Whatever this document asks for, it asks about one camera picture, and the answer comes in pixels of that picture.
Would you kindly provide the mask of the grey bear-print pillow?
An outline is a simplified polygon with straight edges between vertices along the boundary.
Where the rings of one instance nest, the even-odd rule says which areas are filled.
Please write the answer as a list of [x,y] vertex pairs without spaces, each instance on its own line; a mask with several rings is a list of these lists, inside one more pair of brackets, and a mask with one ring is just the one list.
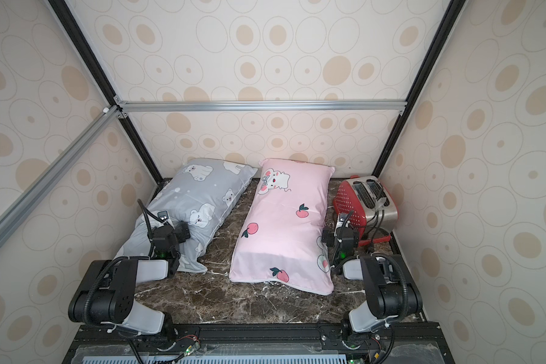
[[[180,245],[178,271],[204,273],[198,262],[204,256],[215,232],[221,227],[239,198],[257,173],[249,165],[217,159],[194,159],[183,166],[168,184],[151,200],[138,203],[140,216],[129,239],[118,256],[149,256],[147,226],[163,223],[188,224],[190,238]],[[158,212],[166,211],[169,219],[161,221]]]

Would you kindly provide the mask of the pink cat-print pillow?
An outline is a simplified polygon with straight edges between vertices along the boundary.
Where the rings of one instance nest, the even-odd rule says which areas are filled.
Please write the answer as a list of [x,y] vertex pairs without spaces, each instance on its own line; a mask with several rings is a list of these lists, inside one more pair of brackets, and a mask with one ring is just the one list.
[[229,278],[280,282],[327,296],[334,290],[322,230],[335,168],[265,159],[250,211],[236,242]]

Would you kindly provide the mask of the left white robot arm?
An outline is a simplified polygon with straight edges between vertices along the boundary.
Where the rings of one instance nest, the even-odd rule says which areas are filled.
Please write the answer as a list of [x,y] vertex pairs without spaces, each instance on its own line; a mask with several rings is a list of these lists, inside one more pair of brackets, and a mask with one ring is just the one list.
[[190,238],[187,223],[147,226],[150,255],[93,261],[68,306],[75,323],[118,329],[131,335],[160,335],[169,341],[177,331],[168,313],[136,302],[137,285],[171,278],[180,265],[180,245]]

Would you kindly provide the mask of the red and silver toaster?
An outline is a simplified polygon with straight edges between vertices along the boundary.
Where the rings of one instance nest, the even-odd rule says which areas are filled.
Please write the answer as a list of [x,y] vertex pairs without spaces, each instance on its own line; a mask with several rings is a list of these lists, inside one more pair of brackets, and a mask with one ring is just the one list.
[[341,182],[333,199],[337,214],[348,214],[361,241],[388,242],[398,220],[397,206],[388,190],[375,176],[356,177]]

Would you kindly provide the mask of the black base frame rail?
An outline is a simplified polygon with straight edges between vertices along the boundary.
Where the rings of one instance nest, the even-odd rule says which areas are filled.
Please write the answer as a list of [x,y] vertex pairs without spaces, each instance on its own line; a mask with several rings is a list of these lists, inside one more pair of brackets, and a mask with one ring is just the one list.
[[376,333],[343,324],[184,324],[171,337],[119,330],[77,332],[65,363],[452,363],[433,322],[394,324]]

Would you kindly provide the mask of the horizontal aluminium rail back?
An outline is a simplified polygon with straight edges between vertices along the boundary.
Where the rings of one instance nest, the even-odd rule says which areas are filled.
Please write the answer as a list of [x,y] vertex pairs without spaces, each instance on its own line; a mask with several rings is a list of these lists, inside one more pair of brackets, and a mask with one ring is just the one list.
[[286,112],[286,111],[403,111],[406,101],[379,100],[266,100],[211,102],[133,102],[122,101],[126,112]]

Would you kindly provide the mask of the aluminium rail left wall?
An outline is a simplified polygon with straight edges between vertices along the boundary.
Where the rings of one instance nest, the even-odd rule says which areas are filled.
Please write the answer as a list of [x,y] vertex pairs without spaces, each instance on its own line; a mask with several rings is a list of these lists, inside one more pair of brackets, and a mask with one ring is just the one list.
[[94,120],[68,148],[15,200],[0,216],[0,249],[27,219],[31,212],[50,193],[68,170],[99,137],[110,121],[118,118],[118,106],[111,106]]

